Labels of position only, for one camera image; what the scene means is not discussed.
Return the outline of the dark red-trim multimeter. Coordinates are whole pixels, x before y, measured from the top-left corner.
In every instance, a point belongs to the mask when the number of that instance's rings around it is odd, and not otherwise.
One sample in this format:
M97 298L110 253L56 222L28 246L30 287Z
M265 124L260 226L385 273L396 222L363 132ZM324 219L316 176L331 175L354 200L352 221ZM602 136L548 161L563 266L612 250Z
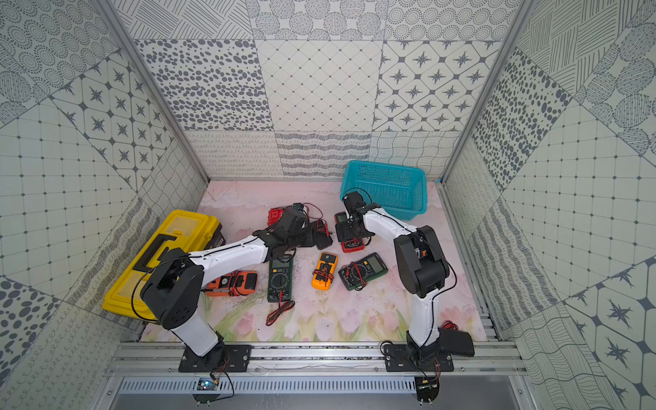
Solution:
M336 233L338 242L341 244L344 253L354 253L365 249L365 244L360 238L350 234L348 217L345 212L335 214Z

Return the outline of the yellow orange multimeter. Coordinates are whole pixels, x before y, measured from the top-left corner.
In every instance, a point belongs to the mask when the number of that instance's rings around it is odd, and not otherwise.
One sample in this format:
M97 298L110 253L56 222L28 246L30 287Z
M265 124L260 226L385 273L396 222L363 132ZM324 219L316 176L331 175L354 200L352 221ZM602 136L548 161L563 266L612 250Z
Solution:
M334 273L338 264L338 256L322 253L317 267L312 274L312 287L316 290L328 291L334 281Z

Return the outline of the green multimeter with leads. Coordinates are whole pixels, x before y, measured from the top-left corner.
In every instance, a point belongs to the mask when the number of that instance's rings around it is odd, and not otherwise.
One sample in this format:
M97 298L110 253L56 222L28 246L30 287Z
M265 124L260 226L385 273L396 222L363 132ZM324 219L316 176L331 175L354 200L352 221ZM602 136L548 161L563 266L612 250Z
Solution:
M342 266L338 271L338 277L347 290L360 291L371 281L386 275L388 271L386 263L378 253L374 252L358 261Z

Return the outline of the green multimeter DT9205A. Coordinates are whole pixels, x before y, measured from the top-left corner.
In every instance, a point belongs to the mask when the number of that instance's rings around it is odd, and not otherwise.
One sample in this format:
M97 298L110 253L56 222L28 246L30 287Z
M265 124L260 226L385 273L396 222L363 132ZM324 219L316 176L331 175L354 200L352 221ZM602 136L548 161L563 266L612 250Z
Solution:
M269 261L268 302L288 302L292 299L293 257L283 256Z

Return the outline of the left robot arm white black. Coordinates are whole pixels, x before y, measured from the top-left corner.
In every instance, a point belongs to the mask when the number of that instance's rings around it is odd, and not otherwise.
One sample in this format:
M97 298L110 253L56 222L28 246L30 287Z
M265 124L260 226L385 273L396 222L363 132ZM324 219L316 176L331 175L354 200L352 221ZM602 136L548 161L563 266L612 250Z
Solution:
M199 307L207 285L228 273L290 257L294 249L313 245L306 206L295 203L284 209L276 223L241 241L191 253L172 249L152 270L140 298L164 329L196 356L205 357L220 345L220 335Z

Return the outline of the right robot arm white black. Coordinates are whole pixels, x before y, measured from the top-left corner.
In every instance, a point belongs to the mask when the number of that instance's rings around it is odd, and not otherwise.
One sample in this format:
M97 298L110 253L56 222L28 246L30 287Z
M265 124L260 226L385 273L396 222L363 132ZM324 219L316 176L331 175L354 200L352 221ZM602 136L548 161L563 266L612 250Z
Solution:
M438 300L457 284L446 285L455 273L434 229L428 225L408 225L376 203L367 203L358 191L345 194L342 202L348 234L380 237L394 247L399 278L411 295L411 322L406 336L408 355L418 362L436 355L473 357L475 347L468 333L442 329L437 324Z

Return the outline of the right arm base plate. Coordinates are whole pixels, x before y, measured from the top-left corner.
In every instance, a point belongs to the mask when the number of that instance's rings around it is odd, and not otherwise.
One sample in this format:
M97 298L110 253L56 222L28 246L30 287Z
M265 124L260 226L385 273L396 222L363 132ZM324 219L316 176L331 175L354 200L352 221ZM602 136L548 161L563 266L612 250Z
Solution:
M379 345L387 372L453 372L454 363L450 355L437 354L429 359L420 359L417 354L410 354L406 344L394 344L383 341Z

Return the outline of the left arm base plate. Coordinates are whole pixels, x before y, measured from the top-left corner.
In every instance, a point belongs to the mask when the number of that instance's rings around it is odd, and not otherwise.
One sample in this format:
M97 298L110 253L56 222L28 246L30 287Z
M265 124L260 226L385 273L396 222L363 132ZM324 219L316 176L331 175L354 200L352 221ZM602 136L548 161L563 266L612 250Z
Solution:
M253 346L248 344L219 343L205 356L199 356L186 347L179 362L179 372L247 372L252 350Z

